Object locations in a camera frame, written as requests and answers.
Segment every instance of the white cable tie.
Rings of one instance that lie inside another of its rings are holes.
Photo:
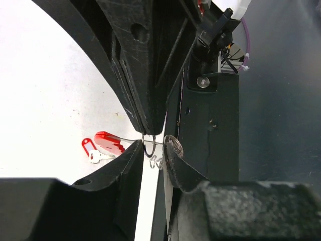
[[[247,70],[249,70],[249,69],[250,69],[250,67],[249,67],[249,66],[245,66],[245,65],[241,65],[241,67],[244,69],[244,71],[247,71]]]

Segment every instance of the white surface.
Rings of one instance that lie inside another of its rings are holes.
[[[225,11],[227,8],[233,10],[233,19],[241,19],[247,7],[250,5],[252,0],[212,0],[220,8],[220,10]]]
[[[88,162],[85,137],[141,138],[93,63],[32,1],[1,1],[0,53],[0,177],[71,184],[104,164]],[[145,162],[139,241],[150,240],[156,183],[157,169]]]

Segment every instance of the red key tag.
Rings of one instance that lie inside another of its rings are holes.
[[[81,145],[84,148],[87,156],[89,156],[89,152],[91,150],[96,150],[97,149],[95,144],[93,143],[93,141],[90,138],[83,139],[82,142],[81,142]]]
[[[121,155],[125,151],[124,146],[120,143],[121,138],[111,133],[97,132],[94,140],[101,148],[116,155]]]

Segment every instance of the mounting hole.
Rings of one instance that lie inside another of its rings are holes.
[[[80,185],[86,185],[86,184],[89,184],[89,183],[92,183],[92,180],[90,180],[88,178],[82,178],[82,179],[79,179],[78,181],[76,181],[74,183],[74,185],[80,186]]]
[[[142,43],[147,42],[149,34],[148,30],[143,25],[137,23],[133,24],[131,25],[130,30],[137,41],[140,41]]]
[[[191,110],[187,107],[185,110],[185,115],[188,115],[191,112]]]

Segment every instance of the screw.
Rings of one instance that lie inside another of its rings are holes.
[[[208,77],[198,77],[196,83],[200,88],[204,89],[209,87],[210,80],[208,79]]]

